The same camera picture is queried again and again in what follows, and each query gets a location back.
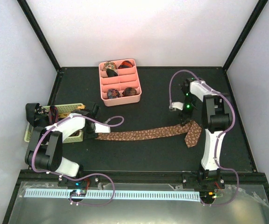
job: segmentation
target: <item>black tabletop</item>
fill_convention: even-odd
[[[96,102],[100,106],[100,121],[122,115],[125,122],[112,128],[112,132],[136,131],[179,123],[178,112],[169,111],[168,86],[172,75],[182,68],[138,67],[142,88],[141,100],[135,104],[106,107],[100,97],[97,67],[65,68],[55,104]],[[226,77],[221,68],[185,68],[203,78],[208,85],[220,92],[230,93]],[[172,84],[172,100],[184,100],[180,89],[183,81],[190,77],[180,73]],[[200,124],[201,102],[193,119]],[[184,135],[143,141],[84,140],[64,144],[63,156],[83,164],[86,170],[112,171],[196,171],[204,153],[205,132],[202,131],[197,146],[187,148]],[[226,134],[221,150],[221,165],[240,172],[252,172],[247,143],[241,123],[236,120],[234,128]]]

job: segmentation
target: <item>purple cable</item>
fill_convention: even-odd
[[[75,116],[73,116],[73,117],[83,117],[83,118],[85,118],[85,119],[87,119],[87,120],[90,120],[90,121],[92,121],[92,122],[95,122],[95,123],[98,123],[98,124],[101,124],[101,125],[104,125],[104,126],[107,126],[107,127],[117,127],[117,126],[121,125],[121,124],[124,122],[124,118],[123,118],[122,116],[115,116],[115,117],[109,118],[109,119],[107,120],[107,121],[110,121],[110,120],[112,120],[112,119],[114,119],[114,118],[121,118],[122,121],[121,121],[120,123],[116,124],[116,125],[108,125],[108,124],[104,124],[104,123],[101,123],[101,122],[99,122],[99,121],[97,121],[97,120],[94,120],[94,119],[92,119],[92,118],[89,118],[89,117],[86,117],[86,116],[83,116],[83,115],[75,115]],[[66,117],[65,119],[63,119],[63,120],[57,122],[56,126],[61,125],[62,123],[66,122],[66,121],[69,120],[69,119],[71,119],[71,117]],[[38,152],[39,147],[40,147],[40,145],[42,144],[43,140],[46,138],[46,136],[47,136],[53,129],[55,129],[56,126],[52,126],[49,130],[47,130],[47,131],[42,135],[42,137],[39,139],[38,144],[37,144],[37,146],[36,146],[36,148],[35,148],[35,150],[34,150],[34,154],[33,154],[33,157],[32,157],[32,169],[33,169],[33,171],[35,171],[35,172],[37,172],[37,173],[49,172],[48,170],[37,170],[36,167],[35,167],[35,158],[36,158],[37,152]],[[68,180],[71,180],[71,181],[80,181],[80,180],[86,179],[86,178],[88,178],[88,177],[90,177],[90,176],[100,175],[100,176],[104,176],[104,177],[106,177],[106,178],[111,182],[111,184],[112,184],[112,189],[113,189],[113,193],[112,193],[112,196],[111,196],[111,198],[110,198],[110,200],[109,200],[108,202],[103,203],[103,204],[87,204],[87,203],[78,203],[78,204],[81,204],[81,205],[90,205],[90,206],[95,206],[95,207],[103,206],[103,205],[107,205],[108,203],[110,203],[110,202],[112,201],[114,195],[115,195],[115,185],[114,185],[114,182],[112,181],[112,179],[111,179],[109,176],[107,176],[107,175],[105,175],[105,174],[94,173],[94,174],[90,174],[90,175],[87,175],[87,176],[84,176],[84,177],[75,179],[75,178],[71,178],[71,177],[69,177],[69,176],[62,175],[62,174],[59,174],[59,173],[56,173],[56,172],[51,172],[51,173],[52,173],[52,174],[56,174],[56,175],[61,175],[62,177],[65,177],[65,178],[67,178]]]
[[[95,175],[99,175],[99,176],[104,176],[104,177],[106,177],[110,182],[111,182],[111,185],[112,185],[112,195],[111,195],[111,197],[110,197],[110,199],[107,201],[107,202],[105,202],[105,203],[103,203],[103,204],[89,204],[89,203],[80,203],[80,202],[73,202],[72,201],[72,196],[75,196],[74,194],[73,195],[71,195],[70,196],[70,198],[69,198],[69,200],[70,200],[70,202],[72,203],[72,204],[80,204],[80,205],[88,205],[88,206],[93,206],[93,207],[100,207],[100,206],[104,206],[104,205],[107,205],[107,204],[109,204],[111,201],[112,201],[112,199],[114,198],[114,196],[115,196],[115,184],[114,184],[114,182],[112,181],[112,179],[109,177],[109,176],[107,176],[107,175],[105,175],[105,174],[99,174],[99,173],[96,173],[96,174],[89,174],[89,175],[87,175],[87,176],[84,176],[84,177],[82,177],[82,178],[78,178],[78,179],[73,179],[73,178],[67,178],[67,179],[69,179],[69,180],[72,180],[72,181],[80,181],[80,180],[83,180],[83,179],[85,179],[85,178],[88,178],[88,177],[90,177],[90,176],[95,176]]]
[[[190,74],[191,74],[197,81],[201,82],[200,79],[199,79],[199,78],[198,78],[192,71],[189,71],[189,70],[180,70],[180,71],[177,71],[177,72],[172,76],[171,81],[170,81],[170,85],[169,85],[170,106],[172,105],[172,96],[171,96],[171,85],[172,85],[172,80],[173,80],[173,78],[174,78],[177,74],[179,74],[180,72],[188,72],[188,73],[190,73]],[[210,86],[208,86],[206,83],[202,83],[201,85],[202,85],[203,87],[205,87],[208,91],[210,91],[210,92],[212,92],[212,93],[214,93],[214,94],[217,94],[217,95],[220,96],[224,101],[226,101],[226,103],[228,104],[228,106],[229,106],[229,108],[230,108],[230,110],[231,110],[231,112],[232,112],[232,115],[233,115],[233,121],[232,121],[232,124],[230,125],[230,127],[229,127],[227,130],[221,132],[221,133],[217,136],[217,141],[216,141],[215,149],[214,149],[214,161],[215,161],[216,165],[217,165],[220,169],[223,169],[223,170],[226,170],[226,171],[231,171],[231,172],[234,172],[234,173],[235,173],[236,178],[237,178],[237,189],[236,189],[236,192],[235,192],[235,194],[234,194],[234,196],[232,197],[231,200],[229,200],[228,202],[222,203],[222,204],[206,204],[206,203],[204,203],[204,202],[202,201],[202,199],[200,199],[200,202],[201,202],[203,205],[209,205],[209,206],[217,207],[217,206],[223,206],[223,205],[227,205],[227,204],[231,203],[231,202],[237,197],[238,192],[239,192],[239,175],[238,175],[237,171],[235,171],[235,170],[232,169],[232,168],[225,168],[225,167],[222,167],[222,166],[218,163],[218,161],[217,161],[217,146],[218,146],[219,138],[220,138],[223,134],[229,132],[229,131],[234,127],[234,125],[235,125],[235,121],[236,121],[236,116],[235,116],[235,111],[234,111],[234,109],[233,109],[233,106],[231,105],[231,103],[229,102],[229,100],[228,100],[225,96],[223,96],[220,92],[215,91],[214,89],[212,89],[212,88],[211,88]]]

